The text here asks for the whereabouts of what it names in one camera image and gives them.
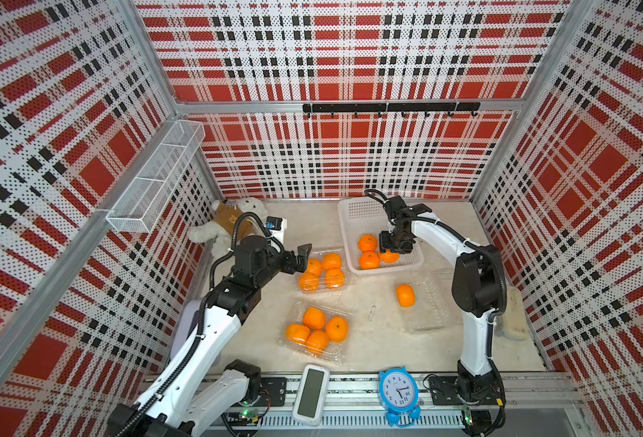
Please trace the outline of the purple white speaker box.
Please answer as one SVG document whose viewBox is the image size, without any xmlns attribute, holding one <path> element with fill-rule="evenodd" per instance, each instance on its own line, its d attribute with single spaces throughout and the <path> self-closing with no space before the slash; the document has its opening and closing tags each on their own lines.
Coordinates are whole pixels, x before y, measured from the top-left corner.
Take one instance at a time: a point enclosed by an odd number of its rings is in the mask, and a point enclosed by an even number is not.
<svg viewBox="0 0 643 437">
<path fill-rule="evenodd" d="M 170 360 L 173 361 L 176 355 L 185 344 L 190 334 L 198 325 L 199 311 L 201 309 L 202 299 L 192 300 L 183 309 L 180 321 L 177 325 L 175 336 L 170 349 Z"/>
</svg>

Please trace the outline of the orange four container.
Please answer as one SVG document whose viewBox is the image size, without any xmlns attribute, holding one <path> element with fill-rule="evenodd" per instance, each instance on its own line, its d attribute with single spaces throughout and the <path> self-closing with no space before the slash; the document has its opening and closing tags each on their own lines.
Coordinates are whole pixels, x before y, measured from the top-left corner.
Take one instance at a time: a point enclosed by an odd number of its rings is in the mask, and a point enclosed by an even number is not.
<svg viewBox="0 0 643 437">
<path fill-rule="evenodd" d="M 416 302 L 414 288 L 409 284 L 400 284 L 395 289 L 398 303 L 403 308 L 410 308 Z"/>
</svg>

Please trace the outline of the orange two container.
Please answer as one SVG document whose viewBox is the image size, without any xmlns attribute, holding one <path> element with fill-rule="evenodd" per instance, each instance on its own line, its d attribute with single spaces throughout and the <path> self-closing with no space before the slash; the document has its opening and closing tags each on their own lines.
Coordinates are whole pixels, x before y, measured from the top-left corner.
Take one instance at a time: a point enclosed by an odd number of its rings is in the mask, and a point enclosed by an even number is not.
<svg viewBox="0 0 643 437">
<path fill-rule="evenodd" d="M 364 251 L 359 258 L 361 269 L 378 269 L 381 266 L 382 260 L 377 251 Z"/>
</svg>

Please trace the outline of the white plastic basket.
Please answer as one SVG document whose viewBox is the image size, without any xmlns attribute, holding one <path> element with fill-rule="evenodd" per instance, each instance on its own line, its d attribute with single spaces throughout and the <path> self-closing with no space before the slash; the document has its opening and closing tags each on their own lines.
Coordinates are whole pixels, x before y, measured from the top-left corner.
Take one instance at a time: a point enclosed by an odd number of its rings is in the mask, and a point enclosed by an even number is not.
<svg viewBox="0 0 643 437">
<path fill-rule="evenodd" d="M 401 255 L 399 260 L 394 263 L 382 261 L 376 269 L 362 268 L 360 262 L 362 251 L 358 247 L 358 242 L 364 235 L 372 235 L 376 237 L 377 242 L 380 242 L 380 232 L 391 229 L 387 216 L 380 203 L 366 197 L 340 200 L 337 207 L 343 246 L 353 273 L 361 276 L 399 273 L 419 269 L 423 266 L 425 257 L 416 243 L 410 254 Z"/>
</svg>

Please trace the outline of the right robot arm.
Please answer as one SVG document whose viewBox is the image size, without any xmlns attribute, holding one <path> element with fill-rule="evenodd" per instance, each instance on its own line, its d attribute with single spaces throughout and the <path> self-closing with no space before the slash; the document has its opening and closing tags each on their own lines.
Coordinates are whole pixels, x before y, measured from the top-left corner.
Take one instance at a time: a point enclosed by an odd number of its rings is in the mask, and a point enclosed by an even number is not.
<svg viewBox="0 0 643 437">
<path fill-rule="evenodd" d="M 507 309 L 507 281 L 499 249 L 479 245 L 440 220 L 425 204 L 408 205 L 376 189 L 365 196 L 379 202 L 389 229 L 378 237 L 381 251 L 409 254 L 418 240 L 428 243 L 454 267 L 452 296 L 463 315 L 463 351 L 456 389 L 466 404 L 480 404 L 502 386 L 493 360 L 496 318 Z"/>
</svg>

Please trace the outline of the clear clamshell container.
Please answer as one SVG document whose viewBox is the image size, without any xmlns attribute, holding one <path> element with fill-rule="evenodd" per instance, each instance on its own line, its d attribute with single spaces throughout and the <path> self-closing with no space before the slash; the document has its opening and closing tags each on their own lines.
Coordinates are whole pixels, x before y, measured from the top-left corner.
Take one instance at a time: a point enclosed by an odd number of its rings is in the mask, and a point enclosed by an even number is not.
<svg viewBox="0 0 643 437">
<path fill-rule="evenodd" d="M 414 288 L 416 297 L 414 306 L 403 308 L 399 305 L 395 289 L 400 284 L 409 284 Z M 435 276 L 419 272 L 404 272 L 394 279 L 392 289 L 405 331 L 428 333 L 450 328 L 460 323 L 452 303 L 445 298 L 443 282 Z"/>
<path fill-rule="evenodd" d="M 323 256 L 324 256 L 325 254 L 327 254 L 327 253 L 338 253 L 338 254 L 341 256 L 342 261 L 343 261 L 343 265 L 342 265 L 342 267 L 341 267 L 341 270 L 345 273 L 345 277 L 346 277 L 346 282 L 345 282 L 345 284 L 344 284 L 341 288 L 338 288 L 338 289 L 328 289 L 328 288 L 326 287 L 326 285 L 325 285 L 325 281 L 324 281 L 324 276 L 325 276 L 325 272 L 326 272 L 326 270 L 324 269 L 324 272 L 319 276 L 319 278 L 320 278 L 320 286 L 319 286 L 319 289 L 318 289 L 317 291 L 304 292 L 304 291 L 302 291 L 302 290 L 298 287 L 298 280 L 299 280 L 300 276 L 301 276 L 303 273 L 305 273 L 305 272 L 306 272 L 306 271 L 303 271 L 302 273 L 297 273 L 297 274 L 296 274 L 296 276 L 295 276 L 295 278 L 296 278 L 296 282 L 295 282 L 295 284 L 296 284 L 297 289 L 298 289 L 299 291 L 301 291 L 301 292 L 303 292 L 303 293 L 306 293 L 306 294 L 312 294 L 312 293 L 321 293 L 321 292 L 326 292 L 326 291 L 329 291 L 329 292 L 331 292 L 331 291 L 342 291 L 342 290 L 344 290 L 344 289 L 346 289 L 346 288 L 349 288 L 349 287 L 351 286 L 351 284 L 352 284 L 352 278 L 353 278 L 354 276 L 352 276 L 352 273 L 350 272 L 350 269 L 349 269 L 349 266 L 348 266 L 348 263 L 347 263 L 347 261 L 346 261 L 346 258 L 345 258 L 345 255 L 344 255 L 344 252 L 343 252 L 343 249 L 342 249 L 342 248 L 321 248 L 321 249 L 314 249 L 314 250 L 311 252 L 311 254 L 310 254 L 310 258 L 314 258 L 314 259 L 317 259 L 317 260 L 319 260 L 320 262 L 322 262 Z"/>
<path fill-rule="evenodd" d="M 343 366 L 353 327 L 348 311 L 311 300 L 294 300 L 279 329 L 277 344 L 315 360 Z"/>
</svg>

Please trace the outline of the orange three container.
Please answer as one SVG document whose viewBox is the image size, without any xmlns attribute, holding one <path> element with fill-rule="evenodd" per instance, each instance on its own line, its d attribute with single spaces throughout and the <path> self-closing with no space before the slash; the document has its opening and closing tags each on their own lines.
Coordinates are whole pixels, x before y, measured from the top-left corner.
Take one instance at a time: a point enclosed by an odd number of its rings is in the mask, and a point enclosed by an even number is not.
<svg viewBox="0 0 643 437">
<path fill-rule="evenodd" d="M 398 253 L 393 253 L 392 251 L 379 251 L 379 259 L 385 264 L 393 264 L 400 260 L 400 255 Z"/>
</svg>

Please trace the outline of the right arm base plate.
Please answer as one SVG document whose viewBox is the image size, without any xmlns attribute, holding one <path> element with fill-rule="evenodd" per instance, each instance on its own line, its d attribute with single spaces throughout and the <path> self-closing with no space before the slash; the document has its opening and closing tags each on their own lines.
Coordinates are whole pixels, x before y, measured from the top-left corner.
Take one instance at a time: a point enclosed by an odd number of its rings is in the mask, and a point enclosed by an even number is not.
<svg viewBox="0 0 643 437">
<path fill-rule="evenodd" d="M 431 373 L 425 377 L 423 386 L 430 394 L 433 406 L 466 406 L 466 403 L 458 395 L 456 380 L 457 377 L 453 375 L 439 376 Z M 500 393 L 492 384 L 485 391 L 484 396 L 476 403 L 472 403 L 472 406 L 498 406 L 499 399 Z"/>
</svg>

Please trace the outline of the white teddy bear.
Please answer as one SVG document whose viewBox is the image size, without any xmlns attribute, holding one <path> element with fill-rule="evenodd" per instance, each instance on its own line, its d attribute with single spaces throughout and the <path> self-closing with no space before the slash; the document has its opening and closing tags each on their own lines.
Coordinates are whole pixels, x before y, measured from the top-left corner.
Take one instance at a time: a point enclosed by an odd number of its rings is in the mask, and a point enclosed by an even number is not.
<svg viewBox="0 0 643 437">
<path fill-rule="evenodd" d="M 208 246 L 214 260 L 228 253 L 232 243 L 234 225 L 241 214 L 253 212 L 261 220 L 268 216 L 265 205 L 257 198 L 242 198 L 231 203 L 215 200 L 212 203 L 212 208 L 215 213 L 214 218 L 203 225 L 190 227 L 187 237 L 193 243 Z"/>
</svg>

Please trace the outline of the black hook rail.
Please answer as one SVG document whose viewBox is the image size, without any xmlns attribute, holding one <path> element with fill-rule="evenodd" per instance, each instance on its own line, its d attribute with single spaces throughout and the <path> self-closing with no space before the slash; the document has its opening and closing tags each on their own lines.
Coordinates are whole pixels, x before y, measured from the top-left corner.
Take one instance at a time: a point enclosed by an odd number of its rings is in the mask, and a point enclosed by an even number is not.
<svg viewBox="0 0 643 437">
<path fill-rule="evenodd" d="M 481 109 L 480 102 L 409 102 L 409 103 L 313 103 L 303 104 L 303 114 L 385 114 L 385 113 L 445 113 L 450 116 L 457 112 L 476 114 Z"/>
</svg>

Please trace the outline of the orange one container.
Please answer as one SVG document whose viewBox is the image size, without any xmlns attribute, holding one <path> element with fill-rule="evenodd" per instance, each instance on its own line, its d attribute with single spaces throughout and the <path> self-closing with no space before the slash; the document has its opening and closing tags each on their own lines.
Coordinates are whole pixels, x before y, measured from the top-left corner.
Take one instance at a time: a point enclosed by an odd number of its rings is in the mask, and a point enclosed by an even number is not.
<svg viewBox="0 0 643 437">
<path fill-rule="evenodd" d="M 377 251 L 378 240 L 374 235 L 363 234 L 359 238 L 357 246 L 361 252 Z"/>
</svg>

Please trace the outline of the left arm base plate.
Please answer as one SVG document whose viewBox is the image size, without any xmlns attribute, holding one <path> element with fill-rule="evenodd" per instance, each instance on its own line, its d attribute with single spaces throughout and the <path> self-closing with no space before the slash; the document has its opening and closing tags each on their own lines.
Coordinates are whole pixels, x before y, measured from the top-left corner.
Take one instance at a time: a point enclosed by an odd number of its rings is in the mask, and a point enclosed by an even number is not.
<svg viewBox="0 0 643 437">
<path fill-rule="evenodd" d="M 283 407 L 286 401 L 287 382 L 285 377 L 261 378 L 259 406 Z"/>
</svg>

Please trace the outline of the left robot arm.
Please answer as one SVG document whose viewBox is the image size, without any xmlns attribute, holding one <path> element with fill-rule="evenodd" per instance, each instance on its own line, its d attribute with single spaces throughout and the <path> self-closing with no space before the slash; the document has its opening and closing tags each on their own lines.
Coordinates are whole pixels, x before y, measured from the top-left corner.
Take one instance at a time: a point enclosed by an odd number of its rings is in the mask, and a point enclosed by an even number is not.
<svg viewBox="0 0 643 437">
<path fill-rule="evenodd" d="M 245 212 L 235 224 L 245 221 L 255 224 L 259 233 L 232 236 L 226 254 L 210 267 L 210 289 L 200 302 L 188 338 L 134 404 L 114 409 L 108 419 L 109 435 L 200 436 L 230 407 L 258 399 L 261 370 L 242 360 L 232 362 L 205 389 L 200 385 L 261 301 L 263 288 L 280 273 L 306 271 L 312 246 L 285 249 L 287 221 L 283 218 L 262 220 L 254 212 Z"/>
</svg>

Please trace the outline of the blue alarm clock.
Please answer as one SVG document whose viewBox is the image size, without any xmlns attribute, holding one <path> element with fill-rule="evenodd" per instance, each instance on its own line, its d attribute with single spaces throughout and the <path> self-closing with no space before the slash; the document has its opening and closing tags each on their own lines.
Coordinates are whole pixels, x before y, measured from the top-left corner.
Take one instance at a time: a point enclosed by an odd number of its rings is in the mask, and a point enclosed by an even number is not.
<svg viewBox="0 0 643 437">
<path fill-rule="evenodd" d="M 391 427 L 408 428 L 418 423 L 421 415 L 418 385 L 405 367 L 381 371 L 377 392 Z"/>
</svg>

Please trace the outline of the white digital timer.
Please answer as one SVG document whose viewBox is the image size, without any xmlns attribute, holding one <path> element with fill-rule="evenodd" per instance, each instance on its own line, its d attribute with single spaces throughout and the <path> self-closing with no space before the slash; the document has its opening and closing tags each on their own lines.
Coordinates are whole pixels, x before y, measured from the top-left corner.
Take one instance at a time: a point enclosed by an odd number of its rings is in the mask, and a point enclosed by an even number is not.
<svg viewBox="0 0 643 437">
<path fill-rule="evenodd" d="M 292 407 L 292 418 L 296 422 L 308 426 L 321 424 L 330 377 L 330 371 L 321 366 L 307 365 L 304 368 Z"/>
</svg>

